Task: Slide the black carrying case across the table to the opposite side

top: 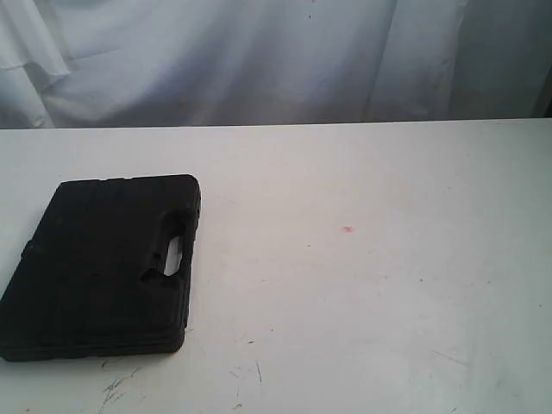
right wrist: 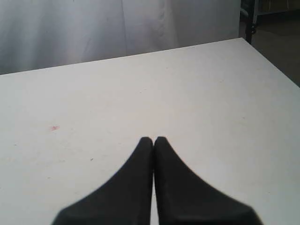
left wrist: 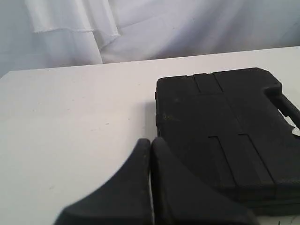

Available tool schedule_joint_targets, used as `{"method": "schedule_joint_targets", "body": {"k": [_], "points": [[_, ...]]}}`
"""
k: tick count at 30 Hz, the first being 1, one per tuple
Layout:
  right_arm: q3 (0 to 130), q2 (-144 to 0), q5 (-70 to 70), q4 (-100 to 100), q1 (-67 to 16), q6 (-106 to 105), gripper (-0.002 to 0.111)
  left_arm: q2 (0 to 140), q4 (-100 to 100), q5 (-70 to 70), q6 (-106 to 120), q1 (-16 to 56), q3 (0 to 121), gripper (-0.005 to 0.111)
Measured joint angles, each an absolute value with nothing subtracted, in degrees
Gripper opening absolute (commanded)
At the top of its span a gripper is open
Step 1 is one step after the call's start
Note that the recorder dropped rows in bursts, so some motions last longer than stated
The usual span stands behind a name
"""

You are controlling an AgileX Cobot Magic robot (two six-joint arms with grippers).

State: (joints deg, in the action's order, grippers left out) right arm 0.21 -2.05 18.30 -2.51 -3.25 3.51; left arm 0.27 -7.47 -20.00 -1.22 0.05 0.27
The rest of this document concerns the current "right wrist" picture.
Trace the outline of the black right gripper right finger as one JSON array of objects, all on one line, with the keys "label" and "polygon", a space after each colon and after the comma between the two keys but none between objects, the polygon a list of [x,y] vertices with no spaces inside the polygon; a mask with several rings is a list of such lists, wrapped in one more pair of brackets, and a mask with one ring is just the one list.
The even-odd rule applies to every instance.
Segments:
[{"label": "black right gripper right finger", "polygon": [[154,143],[154,180],[161,225],[256,225],[258,216],[197,176],[165,137]]}]

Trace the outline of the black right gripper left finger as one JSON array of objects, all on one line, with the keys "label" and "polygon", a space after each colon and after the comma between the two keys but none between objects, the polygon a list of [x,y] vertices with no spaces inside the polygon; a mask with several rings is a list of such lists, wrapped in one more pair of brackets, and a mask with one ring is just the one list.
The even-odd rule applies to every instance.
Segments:
[{"label": "black right gripper left finger", "polygon": [[126,163],[100,188],[62,209],[54,225],[148,225],[153,142],[142,137]]}]

